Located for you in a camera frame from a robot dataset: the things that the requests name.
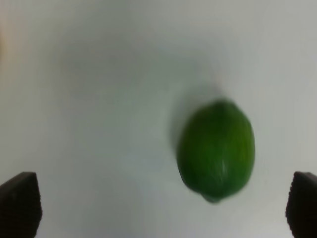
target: white table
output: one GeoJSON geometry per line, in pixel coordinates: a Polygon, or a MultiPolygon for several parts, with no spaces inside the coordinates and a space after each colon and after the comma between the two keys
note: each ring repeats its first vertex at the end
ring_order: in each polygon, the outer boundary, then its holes
{"type": "Polygon", "coordinates": [[[37,172],[38,237],[292,237],[293,173],[317,173],[316,12],[314,0],[0,0],[0,181],[37,172]],[[184,105],[215,87],[257,149],[247,187],[218,205],[185,187],[172,146],[184,105]]]}

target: lime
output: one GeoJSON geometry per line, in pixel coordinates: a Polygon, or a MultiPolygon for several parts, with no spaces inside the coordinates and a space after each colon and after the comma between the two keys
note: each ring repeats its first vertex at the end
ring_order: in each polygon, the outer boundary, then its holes
{"type": "Polygon", "coordinates": [[[185,125],[177,147],[183,182],[211,202],[245,186],[254,158],[252,126],[241,110],[227,100],[199,109],[185,125]]]}

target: white surface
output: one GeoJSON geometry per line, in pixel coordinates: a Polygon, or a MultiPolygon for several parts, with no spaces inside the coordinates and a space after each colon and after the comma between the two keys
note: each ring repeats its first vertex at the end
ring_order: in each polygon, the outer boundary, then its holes
{"type": "Polygon", "coordinates": [[[317,173],[315,0],[0,0],[0,181],[36,171],[40,238],[290,238],[292,174],[317,173]],[[217,85],[252,121],[248,186],[182,183],[178,104],[217,85]]]}

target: green lime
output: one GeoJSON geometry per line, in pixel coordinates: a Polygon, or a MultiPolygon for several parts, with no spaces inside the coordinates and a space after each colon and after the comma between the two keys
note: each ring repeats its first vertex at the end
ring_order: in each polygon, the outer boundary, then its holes
{"type": "Polygon", "coordinates": [[[183,182],[211,202],[244,187],[254,158],[252,126],[243,112],[227,100],[199,109],[185,125],[177,147],[183,182]]]}

